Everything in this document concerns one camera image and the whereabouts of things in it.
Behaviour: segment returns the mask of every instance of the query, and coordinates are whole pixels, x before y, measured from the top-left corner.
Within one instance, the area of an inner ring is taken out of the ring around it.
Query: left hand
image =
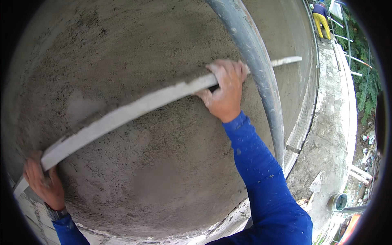
[[[53,210],[65,208],[64,189],[56,173],[56,166],[49,169],[49,177],[44,176],[41,167],[42,151],[34,151],[26,160],[23,177],[31,189]]]

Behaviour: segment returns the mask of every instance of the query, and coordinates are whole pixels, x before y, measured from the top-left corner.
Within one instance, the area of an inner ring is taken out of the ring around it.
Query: wristwatch
[[[49,205],[46,204],[46,202],[44,203],[46,207],[46,212],[48,213],[51,221],[57,221],[67,216],[68,214],[67,208],[64,207],[64,209],[62,210],[53,210],[49,207]]]

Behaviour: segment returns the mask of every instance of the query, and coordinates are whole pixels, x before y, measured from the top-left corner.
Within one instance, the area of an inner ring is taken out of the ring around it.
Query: right hand
[[[65,208],[64,189],[56,173],[56,166],[49,169],[49,177],[44,176],[41,167],[42,151],[34,151],[26,160],[23,177],[31,189],[53,210]]]
[[[241,61],[216,60],[206,66],[218,80],[219,88],[211,93],[209,89],[196,92],[210,113],[223,123],[234,120],[241,113],[242,83],[247,69]]]

